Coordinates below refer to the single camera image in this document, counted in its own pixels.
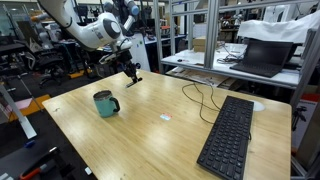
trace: mug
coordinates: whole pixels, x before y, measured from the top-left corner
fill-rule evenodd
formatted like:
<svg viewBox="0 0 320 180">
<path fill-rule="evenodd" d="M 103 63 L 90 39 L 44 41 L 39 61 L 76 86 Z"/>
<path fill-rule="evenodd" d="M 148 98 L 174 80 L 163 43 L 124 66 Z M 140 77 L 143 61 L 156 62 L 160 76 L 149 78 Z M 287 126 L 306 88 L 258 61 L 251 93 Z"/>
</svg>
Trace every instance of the mug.
<svg viewBox="0 0 320 180">
<path fill-rule="evenodd" d="M 109 117 L 120 111 L 120 105 L 111 91 L 104 90 L 93 95 L 94 103 L 101 117 Z"/>
</svg>

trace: keyboard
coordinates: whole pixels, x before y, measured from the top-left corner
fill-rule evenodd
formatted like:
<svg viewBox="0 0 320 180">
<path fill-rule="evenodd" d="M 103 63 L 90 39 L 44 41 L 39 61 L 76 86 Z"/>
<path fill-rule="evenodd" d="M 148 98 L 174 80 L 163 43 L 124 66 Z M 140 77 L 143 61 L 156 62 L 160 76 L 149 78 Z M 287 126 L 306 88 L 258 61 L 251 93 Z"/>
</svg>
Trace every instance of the keyboard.
<svg viewBox="0 0 320 180">
<path fill-rule="evenodd" d="M 231 66 L 230 69 L 271 78 L 278 74 L 282 68 L 268 64 L 244 64 L 240 62 L 234 66 Z"/>
<path fill-rule="evenodd" d="M 227 96 L 197 163 L 225 179 L 243 179 L 253 102 Z"/>
</svg>

